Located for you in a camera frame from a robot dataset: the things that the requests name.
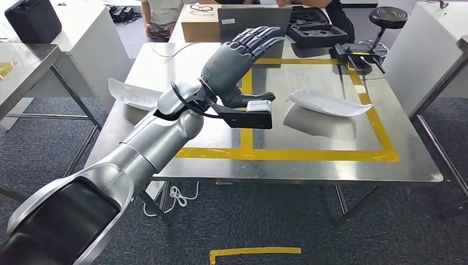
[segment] yellow tape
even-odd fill
[[[0,81],[8,74],[11,69],[16,65],[16,62],[0,62],[0,68],[3,70],[0,72]]]
[[[276,59],[276,58],[260,58],[255,64],[257,65],[337,65],[336,59]]]
[[[338,64],[336,59],[259,59],[258,64]],[[363,86],[359,75],[355,71],[348,71],[348,75],[358,92],[362,104],[370,104],[367,93],[359,88]],[[252,70],[242,78],[242,92],[252,93]],[[375,110],[371,108],[366,113],[369,123],[379,141],[381,150],[305,150],[305,149],[254,149],[253,130],[241,129],[241,144],[238,149],[230,148],[197,148],[186,147],[181,149],[176,157],[185,158],[219,158],[236,160],[278,160],[278,161],[384,161],[398,162],[400,158],[385,131],[382,122]]]
[[[244,77],[242,77],[241,91],[244,94],[252,94],[252,69],[250,69]],[[242,150],[253,149],[253,131],[251,129],[241,129],[241,145]]]
[[[281,253],[281,254],[301,254],[299,247],[246,247],[246,248],[231,248],[226,250],[211,250],[210,265],[216,264],[216,257],[233,256],[241,254],[266,254],[266,253]]]
[[[399,161],[388,150],[309,150],[309,149],[248,149],[197,148],[181,149],[179,158],[212,158],[271,161]]]
[[[356,71],[348,71],[348,75],[351,78],[353,85],[363,86],[363,83]],[[359,93],[358,96],[362,104],[372,103],[367,93]],[[398,157],[398,154],[393,147],[392,141],[390,140],[384,126],[382,125],[382,122],[380,121],[379,116],[377,115],[377,112],[375,111],[375,107],[372,107],[370,110],[368,110],[366,115],[370,121],[370,124],[372,125],[372,128],[374,129],[375,136],[377,137],[382,150],[387,153],[388,160],[391,162],[398,162],[400,158]]]

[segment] white plate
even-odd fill
[[[372,108],[372,104],[356,104],[309,89],[296,91],[289,95],[289,98],[292,102],[306,109],[340,117],[357,116]]]
[[[109,92],[115,99],[142,110],[156,107],[162,94],[158,91],[122,83],[113,78],[109,78]]]

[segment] silver robotic arm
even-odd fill
[[[0,264],[90,264],[119,231],[130,202],[151,176],[200,133],[204,116],[233,128],[270,129],[274,94],[244,95],[236,84],[256,59],[282,42],[272,38],[278,31],[263,26],[224,43],[200,78],[171,82],[157,107],[111,153],[28,198],[8,221]],[[216,104],[218,97],[224,106]],[[217,115],[205,113],[210,107]]]

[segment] person's leg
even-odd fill
[[[348,38],[345,42],[354,42],[354,25],[351,20],[348,19],[343,9],[337,7],[326,7],[325,8],[333,26],[338,27],[348,33]]]

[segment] gray carpet floor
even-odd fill
[[[123,41],[127,52],[136,54],[139,48],[132,47],[140,41]],[[85,102],[101,122],[106,119],[95,99]],[[35,99],[26,112],[80,113],[67,98]],[[437,99],[424,113],[462,176],[468,176],[467,112],[467,99]],[[420,125],[414,125],[446,180],[431,188],[391,188],[340,229],[333,226],[340,213],[333,187],[204,182],[197,200],[169,213],[171,229],[144,216],[142,202],[135,200],[123,229],[94,264],[208,264],[210,250],[261,246],[301,247],[302,254],[219,257],[216,264],[466,264],[468,215],[462,209],[452,218],[438,216],[466,198]],[[91,127],[88,121],[20,119],[0,132],[0,182],[31,195],[60,178]],[[187,196],[195,192],[195,183],[171,184]],[[352,204],[369,189],[344,192]],[[0,243],[17,206],[0,197]]]

